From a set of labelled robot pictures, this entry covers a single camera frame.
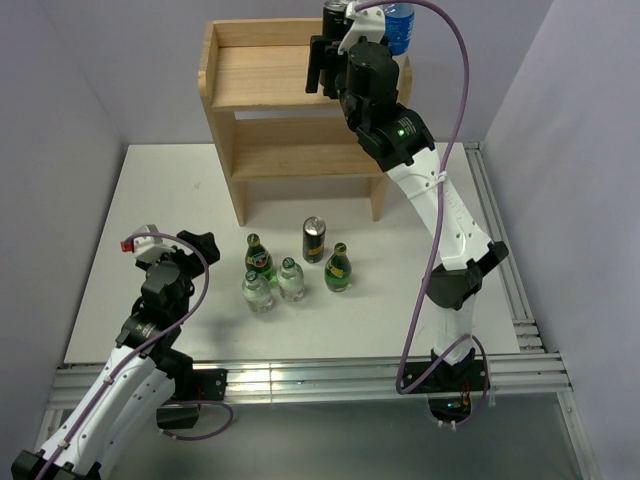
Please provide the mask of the black can yellow label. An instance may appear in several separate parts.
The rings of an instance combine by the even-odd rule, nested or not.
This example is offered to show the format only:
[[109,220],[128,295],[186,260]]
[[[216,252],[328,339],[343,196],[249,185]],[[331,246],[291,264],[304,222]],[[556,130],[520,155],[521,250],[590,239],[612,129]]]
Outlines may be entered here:
[[345,57],[338,52],[340,43],[349,29],[346,19],[347,1],[326,1],[323,7],[322,36],[324,46],[321,49],[321,84],[325,89],[334,87],[336,77],[343,69]]

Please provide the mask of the green bottle yellow label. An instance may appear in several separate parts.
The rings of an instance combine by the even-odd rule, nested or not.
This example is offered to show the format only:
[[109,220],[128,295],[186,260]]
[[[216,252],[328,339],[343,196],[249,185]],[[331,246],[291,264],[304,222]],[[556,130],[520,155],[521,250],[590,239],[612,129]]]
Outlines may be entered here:
[[342,292],[350,286],[351,276],[352,264],[347,256],[347,246],[342,242],[336,243],[333,254],[325,264],[325,284],[330,291]]

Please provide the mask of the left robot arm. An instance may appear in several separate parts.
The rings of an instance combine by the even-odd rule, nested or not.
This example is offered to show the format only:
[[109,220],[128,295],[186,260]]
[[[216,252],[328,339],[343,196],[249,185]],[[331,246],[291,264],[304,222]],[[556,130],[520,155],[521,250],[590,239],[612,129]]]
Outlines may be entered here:
[[220,259],[211,232],[161,233],[153,224],[120,243],[145,273],[140,295],[124,322],[101,373],[67,421],[37,452],[21,451],[11,466],[15,479],[97,479],[111,453],[114,428],[131,427],[140,413],[183,399],[195,386],[192,359],[173,350],[182,326],[208,291],[197,289]]

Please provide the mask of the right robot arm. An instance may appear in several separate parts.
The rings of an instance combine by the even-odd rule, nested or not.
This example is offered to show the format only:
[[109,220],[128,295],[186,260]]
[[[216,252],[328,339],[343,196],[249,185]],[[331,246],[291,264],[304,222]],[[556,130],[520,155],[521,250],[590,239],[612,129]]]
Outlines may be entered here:
[[390,49],[360,38],[343,50],[310,39],[305,90],[339,101],[348,128],[402,190],[433,237],[423,294],[442,312],[432,350],[435,383],[452,390],[474,359],[472,313],[485,277],[508,255],[477,224],[446,172],[426,124],[398,99],[400,68]]

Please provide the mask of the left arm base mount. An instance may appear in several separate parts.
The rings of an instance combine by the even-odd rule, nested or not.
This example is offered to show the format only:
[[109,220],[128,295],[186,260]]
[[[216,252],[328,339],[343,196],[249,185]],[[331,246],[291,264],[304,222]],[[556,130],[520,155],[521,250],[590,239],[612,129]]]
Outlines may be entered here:
[[227,369],[214,368],[180,377],[174,395],[156,411],[157,426],[169,431],[194,428],[208,402],[224,400],[227,376]]

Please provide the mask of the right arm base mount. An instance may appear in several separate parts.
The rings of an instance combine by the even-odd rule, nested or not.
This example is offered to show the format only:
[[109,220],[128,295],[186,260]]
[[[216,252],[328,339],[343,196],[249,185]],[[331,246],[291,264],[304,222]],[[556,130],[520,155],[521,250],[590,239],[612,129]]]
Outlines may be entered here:
[[489,385],[482,360],[464,360],[455,366],[443,361],[410,395],[426,395],[430,412],[438,421],[459,423],[472,413],[472,395],[482,394]]

